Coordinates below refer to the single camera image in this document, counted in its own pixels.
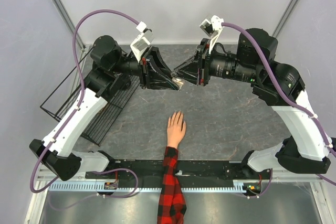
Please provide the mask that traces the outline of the red plaid sleeve forearm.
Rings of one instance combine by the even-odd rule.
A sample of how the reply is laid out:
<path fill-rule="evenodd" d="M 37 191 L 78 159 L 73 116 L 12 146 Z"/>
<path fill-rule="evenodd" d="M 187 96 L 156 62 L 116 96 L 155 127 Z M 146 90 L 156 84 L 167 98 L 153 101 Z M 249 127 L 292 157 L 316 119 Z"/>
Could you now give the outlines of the red plaid sleeve forearm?
<path fill-rule="evenodd" d="M 176 176 L 178 150 L 166 147 L 163 159 L 163 180 L 158 203 L 157 223 L 184 223 L 187 205 Z"/>

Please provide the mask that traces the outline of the mannequin hand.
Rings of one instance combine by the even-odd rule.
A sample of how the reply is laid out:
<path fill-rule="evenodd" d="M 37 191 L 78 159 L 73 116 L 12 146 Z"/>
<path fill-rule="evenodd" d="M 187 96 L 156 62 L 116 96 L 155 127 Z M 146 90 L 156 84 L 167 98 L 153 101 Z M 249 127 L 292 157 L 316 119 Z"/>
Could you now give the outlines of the mannequin hand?
<path fill-rule="evenodd" d="M 167 146 L 177 149 L 186 133 L 186 122 L 181 111 L 174 112 L 167 123 Z"/>

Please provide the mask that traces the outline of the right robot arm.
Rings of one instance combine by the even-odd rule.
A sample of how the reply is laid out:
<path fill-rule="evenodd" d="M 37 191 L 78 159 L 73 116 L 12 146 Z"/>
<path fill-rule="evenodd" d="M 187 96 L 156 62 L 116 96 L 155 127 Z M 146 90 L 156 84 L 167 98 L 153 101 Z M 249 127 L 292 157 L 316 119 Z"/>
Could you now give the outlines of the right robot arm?
<path fill-rule="evenodd" d="M 285 169 L 296 174 L 325 174 L 335 139 L 325 134 L 310 105 L 298 70 L 275 61 L 277 39 L 260 28 L 240 29 L 236 53 L 220 53 L 217 43 L 203 39 L 194 56 L 174 69 L 174 75 L 198 86 L 211 77 L 249 83 L 253 94 L 283 120 L 290 137 L 274 147 L 249 151 L 241 174 L 254 178 L 266 169 Z"/>

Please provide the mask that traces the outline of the nail polish bottle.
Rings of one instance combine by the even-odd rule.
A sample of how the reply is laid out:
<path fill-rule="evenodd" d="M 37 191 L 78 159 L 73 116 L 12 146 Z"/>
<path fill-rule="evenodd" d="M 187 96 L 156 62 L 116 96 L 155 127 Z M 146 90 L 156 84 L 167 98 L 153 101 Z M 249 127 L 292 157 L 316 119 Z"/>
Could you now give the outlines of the nail polish bottle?
<path fill-rule="evenodd" d="M 183 85 L 184 85 L 184 81 L 180 78 L 177 77 L 173 77 L 172 81 L 174 82 L 174 84 L 178 87 L 178 90 L 181 90 Z"/>

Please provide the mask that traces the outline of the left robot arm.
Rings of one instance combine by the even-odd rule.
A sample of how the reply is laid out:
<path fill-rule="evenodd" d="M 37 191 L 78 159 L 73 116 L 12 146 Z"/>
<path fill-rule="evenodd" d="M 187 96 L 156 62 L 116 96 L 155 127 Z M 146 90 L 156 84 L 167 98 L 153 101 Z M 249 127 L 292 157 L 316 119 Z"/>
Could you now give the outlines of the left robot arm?
<path fill-rule="evenodd" d="M 97 171 L 103 178 L 114 175 L 115 165 L 106 153 L 75 152 L 73 147 L 93 118 L 131 84 L 131 76 L 137 76 L 144 89 L 179 90 L 182 87 L 182 80 L 173 75 L 158 47 L 149 46 L 143 37 L 135 42 L 133 49 L 125 54 L 109 35 L 96 39 L 90 53 L 93 67 L 84 79 L 84 88 L 52 132 L 30 143 L 29 148 L 38 162 L 59 179 L 67 181 L 78 173 L 91 171 Z"/>

